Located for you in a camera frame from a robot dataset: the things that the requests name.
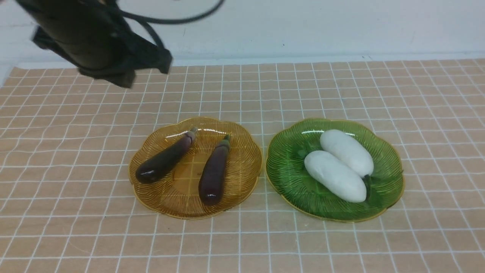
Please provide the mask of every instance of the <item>white grid line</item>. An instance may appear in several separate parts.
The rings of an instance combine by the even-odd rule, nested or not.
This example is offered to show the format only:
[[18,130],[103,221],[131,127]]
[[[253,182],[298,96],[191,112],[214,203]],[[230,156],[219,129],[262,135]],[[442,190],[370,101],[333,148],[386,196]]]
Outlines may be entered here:
[[[242,257],[246,256],[261,256],[268,259],[270,272],[279,271],[278,265],[272,264],[272,256],[277,255],[292,255],[299,258],[300,272],[303,273],[303,267],[306,266],[302,257],[314,256],[314,255],[328,255],[332,272],[341,270],[337,268],[341,264],[335,264],[332,257],[341,255],[358,255],[360,263],[365,272],[372,272],[372,265],[364,263],[363,255],[389,255],[390,262],[392,263],[394,272],[397,272],[398,266],[395,260],[398,254],[418,254],[421,256],[421,260],[426,266],[429,272],[435,261],[430,260],[428,254],[442,254],[451,255],[453,262],[457,266],[457,270],[461,271],[463,264],[460,264],[461,260],[457,260],[455,255],[467,254],[467,253],[480,253],[485,256],[485,252],[482,245],[479,243],[479,235],[485,232],[485,225],[482,227],[479,219],[471,218],[470,215],[485,211],[485,185],[480,185],[480,178],[483,177],[485,172],[468,172],[466,168],[469,168],[475,162],[480,163],[484,157],[485,139],[480,137],[480,133],[485,133],[485,70],[484,67],[478,64],[477,60],[463,60],[454,62],[360,62],[356,63],[326,63],[324,66],[309,63],[304,66],[297,66],[296,64],[272,64],[272,65],[257,65],[254,66],[251,72],[245,70],[246,66],[222,66],[222,70],[219,73],[214,72],[214,69],[209,71],[209,67],[201,66],[197,69],[190,70],[189,67],[181,67],[175,69],[174,73],[169,76],[155,76],[152,77],[153,69],[148,72],[140,73],[139,83],[135,85],[134,89],[122,89],[115,87],[111,84],[105,84],[104,82],[96,82],[90,80],[87,84],[85,80],[89,80],[79,74],[73,74],[73,76],[64,76],[62,72],[60,76],[45,76],[46,71],[43,71],[41,77],[17,77],[12,79],[10,83],[17,83],[16,86],[4,86],[0,87],[2,91],[0,94],[0,134],[2,138],[0,141],[7,141],[8,145],[1,150],[0,147],[0,173],[4,174],[0,187],[6,187],[7,193],[0,196],[1,210],[0,210],[0,222],[12,222],[11,227],[7,229],[7,232],[0,235],[0,239],[4,239],[9,242],[8,248],[5,251],[2,259],[0,260],[0,268],[2,262],[5,260],[25,260],[27,262],[27,269],[33,260],[42,260],[46,258],[57,259],[57,268],[52,269],[58,271],[60,263],[64,259],[70,258],[84,258],[88,259],[88,264],[85,271],[91,271],[89,264],[92,258],[115,258],[117,259],[116,270],[123,270],[121,259],[122,258],[146,258],[145,272],[150,269],[150,263],[153,258],[159,257],[172,257],[177,261],[177,272],[181,272],[180,258],[181,257],[206,257],[207,260],[207,272],[211,273],[212,270],[212,257],[219,256],[233,256],[238,259],[238,272],[244,271],[244,264],[242,264]],[[56,88],[50,85],[40,85],[43,81],[56,80]],[[404,90],[408,90],[409,87],[416,87],[417,89],[410,93],[404,93]],[[155,88],[163,90],[161,98],[159,97],[160,91]],[[246,99],[246,93],[259,94],[259,98]],[[310,101],[319,100],[320,103],[312,103]],[[259,101],[259,109],[252,107],[252,103]],[[218,107],[219,111],[213,111],[211,109],[205,109],[202,111],[202,104],[212,103],[214,107]],[[228,109],[229,104],[239,104],[239,110]],[[197,109],[193,111],[190,106],[194,106]],[[384,110],[387,113],[379,116],[379,110]],[[186,230],[186,221],[181,224],[180,230],[175,230],[172,233],[159,232],[157,230],[158,222],[164,221],[162,215],[156,215],[154,230],[152,232],[143,231],[141,233],[133,233],[130,230],[131,217],[135,213],[136,199],[128,193],[118,192],[116,189],[121,189],[129,184],[127,179],[124,179],[122,171],[127,169],[128,164],[125,163],[125,159],[129,153],[136,152],[136,147],[133,147],[133,143],[142,140],[145,134],[149,132],[146,128],[153,128],[155,130],[157,126],[163,126],[180,121],[181,115],[186,116],[218,116],[219,119],[225,119],[225,115],[230,117],[231,121],[238,122],[242,126],[261,126],[261,133],[252,134],[255,140],[260,143],[263,151],[263,155],[267,154],[268,140],[271,138],[275,126],[283,125],[284,128],[295,123],[296,120],[303,118],[313,117],[315,114],[322,113],[329,116],[331,112],[342,113],[347,119],[352,116],[351,120],[361,122],[364,125],[371,128],[378,136],[390,136],[395,138],[393,146],[402,153],[402,162],[405,167],[404,175],[408,179],[408,185],[413,185],[412,188],[406,189],[406,193],[403,199],[385,215],[391,213],[402,213],[404,219],[401,221],[407,222],[406,227],[388,227],[387,222],[384,220],[386,217],[380,217],[378,219],[378,226],[365,226],[360,224],[349,225],[344,230],[338,228],[338,226],[332,227],[326,222],[318,223],[314,228],[308,230],[301,230],[297,222],[297,211],[288,207],[288,209],[270,209],[268,200],[269,197],[277,195],[274,191],[268,188],[268,182],[265,177],[260,177],[258,183],[264,183],[264,192],[253,193],[255,197],[264,197],[265,204],[262,208],[244,208],[238,206],[225,213],[233,214],[236,218],[239,218],[237,231],[231,232],[215,232],[214,223],[215,218],[210,221],[210,231],[208,232],[188,232]],[[365,112],[366,115],[357,115],[357,113]],[[280,118],[276,118],[274,115],[279,113]],[[260,121],[252,121],[248,118],[243,119],[243,115],[251,114],[252,116],[260,116]],[[120,120],[120,116],[125,115],[127,118]],[[49,123],[48,126],[40,126],[39,122]],[[406,128],[402,124],[412,124],[415,128]],[[426,127],[426,124],[433,125],[434,127]],[[56,137],[47,129],[59,129],[59,132],[64,137]],[[93,130],[97,129],[108,130],[104,133],[92,134]],[[457,134],[462,134],[465,137],[458,137]],[[123,147],[107,147],[107,141],[111,142],[113,139],[119,139],[127,143],[125,148]],[[33,144],[25,146],[25,143],[31,141]],[[76,148],[62,147],[64,142],[70,141],[79,146]],[[99,149],[88,147],[84,145],[88,141],[104,141],[103,146]],[[411,154],[409,148],[413,145],[413,149],[423,149],[427,153],[421,156],[413,156],[416,153]],[[450,150],[451,154],[443,154],[443,157],[433,156],[431,150],[434,151],[440,149],[440,147]],[[69,158],[69,161],[74,160],[74,163],[59,161],[58,152],[71,152],[72,154],[81,154],[81,152],[92,152],[94,160],[97,158],[97,164],[78,164],[80,163],[76,158]],[[33,155],[38,152],[49,154],[47,162],[37,162],[33,159]],[[103,162],[101,164],[101,158],[110,156],[109,153],[115,154],[123,153],[123,156],[119,158],[119,162],[110,159],[109,162]],[[27,158],[27,163],[23,164],[23,161],[16,161],[16,156]],[[455,171],[443,170],[439,163],[444,162],[456,162],[462,169],[456,169]],[[429,171],[429,173],[417,173],[416,166],[422,162],[433,162],[436,171]],[[47,176],[48,169],[50,168],[66,168],[70,170],[66,179],[59,179],[52,175]],[[113,168],[112,175],[116,175],[113,179],[96,179],[96,170],[103,167]],[[474,171],[477,171],[476,166],[471,166]],[[75,195],[69,197],[65,195],[65,187],[67,183],[71,182],[71,172],[74,168],[90,168],[92,171],[91,179],[86,177],[79,177],[76,182],[83,183],[85,189],[82,196]],[[41,183],[37,178],[33,176],[28,177],[27,170],[38,170],[43,172],[41,176]],[[449,178],[456,176],[462,176],[467,186],[460,186],[458,181],[449,181]],[[425,188],[428,178],[436,179],[441,178],[443,180],[443,186],[441,188],[432,188],[429,186]],[[111,185],[111,192],[105,193],[106,196],[90,196],[88,194],[90,187],[93,183],[103,183]],[[22,188],[25,188],[27,184],[24,183],[39,183],[36,189],[31,189],[29,193],[21,192]],[[40,196],[40,189],[44,183],[59,183],[60,191],[58,197],[52,197],[50,195]],[[431,194],[435,197],[436,194],[443,193],[449,196],[447,202],[451,202],[449,205],[441,206],[434,204],[436,200],[430,199]],[[476,195],[476,200],[463,200],[464,196],[470,194],[470,196]],[[421,203],[420,206],[412,204],[413,198],[419,196],[425,203]],[[133,201],[131,212],[110,212],[110,204],[121,201],[123,199],[128,202]],[[46,209],[46,212],[32,215],[29,213],[29,208],[36,201],[54,202],[53,208]],[[70,201],[80,204],[77,211],[66,212],[59,215],[56,211],[58,204],[69,203]],[[91,214],[90,212],[83,211],[83,204],[85,202],[107,202],[105,207],[100,209],[104,210],[104,213]],[[466,205],[462,205],[461,202],[468,202]],[[24,204],[25,211],[16,212],[14,206],[16,204]],[[248,232],[242,229],[242,213],[263,213],[266,215],[266,231]],[[292,215],[292,221],[294,222],[294,231],[273,231],[270,221],[270,213],[273,212],[286,212]],[[415,228],[411,225],[410,215],[408,213],[413,212],[413,215],[433,213],[433,219],[431,220],[434,226],[420,226],[422,228]],[[455,212],[455,215],[459,215],[463,221],[462,226],[447,226],[443,228],[437,213]],[[137,216],[152,215],[153,213],[136,212]],[[94,217],[100,218],[98,224],[97,234],[73,234],[73,228],[77,224],[78,219]],[[124,227],[125,231],[116,231],[110,234],[101,234],[101,228],[105,221],[105,217],[122,217],[127,219],[127,224]],[[24,220],[32,219],[32,221],[46,221],[44,226],[39,227],[39,234],[26,234],[19,233],[20,228],[25,228]],[[73,220],[70,225],[70,231],[67,233],[64,231],[62,234],[45,234],[48,225],[52,224],[54,220],[65,221],[65,219]],[[327,242],[327,249],[322,251],[323,253],[305,253],[302,252],[302,241],[300,241],[300,234],[311,234],[312,232],[324,232],[325,240]],[[344,253],[344,252],[332,252],[329,244],[329,234],[334,232],[346,232],[347,235],[355,238],[357,250],[356,252]],[[359,240],[359,235],[365,233],[379,233],[384,236],[387,250],[381,252],[363,252],[362,244]],[[415,251],[393,251],[392,244],[388,239],[391,234],[395,232],[405,232],[412,234],[416,243],[417,250]],[[421,248],[421,240],[418,239],[415,232],[434,232],[441,234],[443,237],[446,248],[440,251],[425,251]],[[461,251],[456,248],[455,241],[450,241],[449,233],[463,233],[470,232],[470,238],[478,245],[476,250],[472,250],[473,247],[469,246]],[[238,250],[235,254],[214,254],[212,250],[212,238],[214,235],[237,235],[238,237]],[[246,253],[243,254],[242,247],[242,235],[243,234],[265,234],[268,244],[268,252],[264,253]],[[274,253],[272,251],[272,244],[270,241],[270,234],[294,234],[296,237],[297,250],[293,252]],[[180,249],[178,255],[154,255],[155,250],[155,238],[157,236],[166,235],[178,235],[181,237]],[[204,255],[188,255],[182,254],[183,239],[185,235],[202,235],[209,236],[209,252]],[[89,256],[74,257],[66,256],[66,249],[71,244],[71,238],[81,239],[83,237],[95,237],[93,248],[90,251]],[[98,244],[98,238],[107,238],[112,236],[122,236],[121,249],[118,255],[114,256],[101,256],[103,253],[96,253],[95,249]],[[125,242],[127,239],[133,238],[132,236],[152,236],[150,251],[147,255],[140,256],[128,256],[123,255],[125,249]],[[54,257],[40,257],[36,254],[37,247],[40,246],[43,239],[50,238],[64,238],[65,244],[62,252],[59,256]],[[36,242],[35,249],[32,254],[27,257],[6,257],[7,251],[14,239],[30,239]]]

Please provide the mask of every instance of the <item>black cable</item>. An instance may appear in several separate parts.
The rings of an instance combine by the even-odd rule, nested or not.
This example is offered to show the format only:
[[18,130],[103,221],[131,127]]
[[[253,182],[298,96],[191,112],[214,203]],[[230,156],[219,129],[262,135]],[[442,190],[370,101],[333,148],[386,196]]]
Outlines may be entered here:
[[[106,6],[105,7],[110,7],[114,10],[119,10],[118,4],[116,3],[116,0],[107,0],[106,1]],[[113,20],[115,20],[117,23],[121,24],[122,26],[126,27],[129,29],[129,25],[124,21],[123,19],[118,20],[118,18],[122,18],[120,15],[113,15],[112,16]],[[163,55],[162,51],[160,49],[164,48],[163,42],[160,39],[160,37],[157,35],[155,30],[144,20],[136,20],[137,23],[139,23],[147,32],[148,34],[152,37],[153,41],[155,42],[155,45],[159,48],[159,54]],[[131,40],[131,34],[120,31],[118,34],[121,36],[121,38],[124,41],[130,41]],[[137,43],[126,43],[126,46],[130,48],[131,52],[138,57],[138,60],[145,65],[149,65],[152,62],[153,56],[149,56],[145,54],[145,51],[141,48],[138,47]]]
[[204,19],[204,18],[212,15],[214,12],[216,12],[222,6],[222,4],[224,4],[224,2],[226,0],[219,0],[219,2],[217,2],[217,4],[215,6],[213,6],[211,9],[209,9],[208,11],[206,11],[202,14],[199,14],[199,15],[196,15],[196,16],[193,16],[193,17],[189,17],[189,18],[184,18],[184,19],[158,19],[158,18],[152,18],[152,17],[145,17],[145,16],[129,13],[129,12],[126,12],[126,11],[122,11],[119,8],[113,8],[111,6],[104,5],[104,4],[100,3],[98,0],[79,0],[79,1],[82,1],[82,2],[84,2],[88,5],[91,5],[93,7],[102,8],[109,13],[136,20],[139,23],[144,21],[145,23],[153,23],[153,24],[160,24],[160,25],[181,25],[181,24],[188,24],[188,23],[192,23],[192,22],[195,22],[195,21],[199,21],[201,19]]

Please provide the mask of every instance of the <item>white wall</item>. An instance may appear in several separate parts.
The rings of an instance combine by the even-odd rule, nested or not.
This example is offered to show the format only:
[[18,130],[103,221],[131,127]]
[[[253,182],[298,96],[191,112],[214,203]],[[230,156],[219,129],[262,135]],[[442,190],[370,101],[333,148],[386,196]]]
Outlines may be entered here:
[[[179,18],[216,1],[121,0],[120,6],[140,15]],[[155,29],[172,54],[185,60],[460,55],[485,51],[484,11],[483,0],[226,0],[203,21]],[[33,30],[13,0],[0,5],[0,60],[59,60],[29,41]]]

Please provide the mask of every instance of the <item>green glass plate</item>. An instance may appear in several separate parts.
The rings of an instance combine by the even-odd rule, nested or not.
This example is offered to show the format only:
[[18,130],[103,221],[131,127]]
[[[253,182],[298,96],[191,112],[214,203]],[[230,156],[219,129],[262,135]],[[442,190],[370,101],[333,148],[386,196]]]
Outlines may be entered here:
[[[350,203],[313,179],[304,159],[322,150],[320,135],[338,129],[351,134],[369,151],[374,172],[364,179],[368,198]],[[397,203],[404,193],[403,168],[394,147],[360,123],[350,120],[304,119],[275,135],[268,147],[266,175],[284,200],[308,215],[338,222],[361,222],[375,218]]]

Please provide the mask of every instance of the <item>beige tile pattern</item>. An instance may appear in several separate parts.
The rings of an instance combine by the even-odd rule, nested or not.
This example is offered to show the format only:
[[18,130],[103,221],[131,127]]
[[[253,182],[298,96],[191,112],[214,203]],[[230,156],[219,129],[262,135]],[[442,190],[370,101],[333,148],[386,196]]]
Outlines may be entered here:
[[[485,60],[140,71],[133,89],[74,69],[14,69],[0,88],[0,272],[477,273],[485,265]],[[400,152],[402,199],[358,224],[295,212],[263,173],[212,219],[157,215],[128,163],[157,128],[239,122],[264,151],[310,117],[356,120]]]

